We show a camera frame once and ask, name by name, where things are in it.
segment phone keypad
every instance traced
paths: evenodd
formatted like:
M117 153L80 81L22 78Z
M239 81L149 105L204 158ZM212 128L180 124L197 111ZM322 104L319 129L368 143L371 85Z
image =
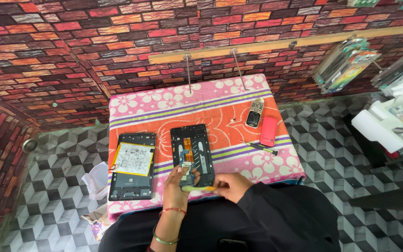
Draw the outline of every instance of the phone keypad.
M264 109L264 104L262 104L260 102L251 103L250 111L259 112L259 111L262 111L263 109Z

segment white paper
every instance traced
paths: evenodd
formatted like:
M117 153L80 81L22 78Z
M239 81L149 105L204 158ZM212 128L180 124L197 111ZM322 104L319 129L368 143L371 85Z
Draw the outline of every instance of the white paper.
M87 184L90 199L103 199L108 192L108 165L105 162L96 165L90 173L83 175L82 180Z
M115 172L147 176L154 147L140 144L120 143L115 161Z

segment red bangle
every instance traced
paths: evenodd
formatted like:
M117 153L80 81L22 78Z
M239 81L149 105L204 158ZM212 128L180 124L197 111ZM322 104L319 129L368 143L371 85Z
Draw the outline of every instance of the red bangle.
M178 208L168 208L168 209L164 209L164 210L160 211L159 217L161 217L161 215L163 214L163 212L165 212L165 211L170 211L170 210L180 211L180 212L184 213L184 215L186 216L186 211L185 211L185 210L181 210L181 209L178 209Z

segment phone screen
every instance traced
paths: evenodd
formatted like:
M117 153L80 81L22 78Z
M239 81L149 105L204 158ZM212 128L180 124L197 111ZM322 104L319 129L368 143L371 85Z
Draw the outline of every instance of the phone screen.
M261 115L257 112L250 111L247 117L247 124L250 125L251 127L257 127L259 124L259 119L261 118Z

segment table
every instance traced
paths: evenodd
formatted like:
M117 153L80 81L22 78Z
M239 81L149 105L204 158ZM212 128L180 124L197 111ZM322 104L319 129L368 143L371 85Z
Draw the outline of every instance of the table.
M110 100L110 144L108 163L123 133L154 132L157 134L152 199L109 201L108 215L115 222L122 214L162 206L163 182L173 168L170 129L204 123L208 131L214 171L234 173L252 182L299 183L305 178L298 155L287 133L281 114L263 74L243 76L249 89L242 87L240 77L193 83L189 85L119 94ZM275 136L277 156L241 143L259 142L262 123L257 129L245 125L251 101L264 101L264 116L278 121ZM111 172L108 175L111 184ZM212 193L193 191L189 200L213 197Z

